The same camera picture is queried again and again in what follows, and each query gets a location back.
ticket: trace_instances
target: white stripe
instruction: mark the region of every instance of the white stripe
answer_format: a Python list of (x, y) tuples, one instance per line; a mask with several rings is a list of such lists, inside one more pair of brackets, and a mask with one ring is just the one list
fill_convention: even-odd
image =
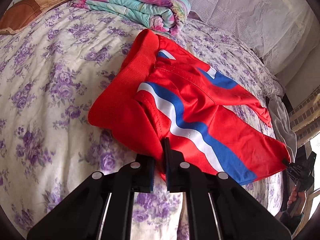
[(207, 73), (210, 75), (210, 77), (212, 77), (214, 79), (215, 75), (216, 75), (216, 70), (212, 67), (210, 67), (210, 69), (207, 71)]
[(175, 59), (174, 56), (172, 56), (169, 52), (167, 52), (164, 49), (159, 50), (159, 52), (162, 52), (163, 54), (165, 54), (169, 59)]
[(149, 92), (154, 97), (158, 110), (171, 120), (170, 132), (172, 134), (191, 140), (196, 145), (198, 150), (204, 153), (208, 162), (216, 171), (224, 171), (212, 147), (203, 140), (202, 134), (199, 131), (193, 129), (183, 129), (177, 126), (176, 112), (174, 105), (171, 102), (159, 97), (153, 88), (147, 83), (141, 83), (138, 88), (138, 91), (140, 90)]

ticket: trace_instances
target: red fabric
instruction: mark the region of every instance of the red fabric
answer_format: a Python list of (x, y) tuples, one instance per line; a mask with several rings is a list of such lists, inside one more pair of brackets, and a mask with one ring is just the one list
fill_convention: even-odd
[[(157, 57), (162, 49), (175, 60)], [(172, 149), (181, 151), (186, 161), (202, 171), (216, 174), (224, 170), (240, 184), (285, 169), (282, 159), (290, 161), (286, 146), (222, 105), (248, 105), (270, 126), (268, 110), (238, 84), (226, 89), (209, 81), (209, 70), (208, 64), (174, 42), (143, 30), (120, 73), (93, 104), (88, 120), (110, 129), (135, 152), (154, 157), (163, 178), (160, 141), (164, 137), (169, 137)]]

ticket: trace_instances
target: white lace cloth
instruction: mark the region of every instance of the white lace cloth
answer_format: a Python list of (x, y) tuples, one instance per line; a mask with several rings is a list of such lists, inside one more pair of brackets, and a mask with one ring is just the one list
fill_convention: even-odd
[(306, 0), (188, 0), (191, 10), (211, 26), (228, 30), (258, 57), (265, 65), (279, 73), (300, 59), (299, 69), (319, 42), (320, 25), (311, 29), (316, 17)]

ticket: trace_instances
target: human hand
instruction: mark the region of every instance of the human hand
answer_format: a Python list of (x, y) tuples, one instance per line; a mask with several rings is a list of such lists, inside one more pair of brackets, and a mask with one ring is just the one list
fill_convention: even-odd
[(294, 187), (291, 192), (291, 195), (289, 196), (287, 207), (289, 207), (293, 202), (297, 200), (297, 195), (300, 197), (301, 201), (299, 206), (297, 207), (296, 212), (293, 214), (293, 216), (298, 216), (302, 214), (304, 205), (306, 204), (306, 200), (307, 200), (306, 192), (297, 192), (297, 187)]

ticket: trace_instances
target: pillow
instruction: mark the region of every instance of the pillow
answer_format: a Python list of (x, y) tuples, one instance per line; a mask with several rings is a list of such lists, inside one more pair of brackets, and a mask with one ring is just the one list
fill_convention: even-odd
[[(188, 1), (191, 11), (196, 13), (189, 17), (197, 18), (198, 15), (203, 22), (229, 31), (253, 49), (258, 57), (276, 48), (281, 58), (286, 58), (305, 31), (303, 19), (308, 21), (304, 16), (310, 9), (306, 0)], [(299, 28), (295, 27), (297, 19), (302, 19)], [(290, 36), (286, 36), (288, 30), (291, 30)], [(276, 46), (282, 37), (281, 46)]]
[(69, 0), (21, 0), (9, 8), (0, 20), (0, 34), (15, 34), (45, 12)]

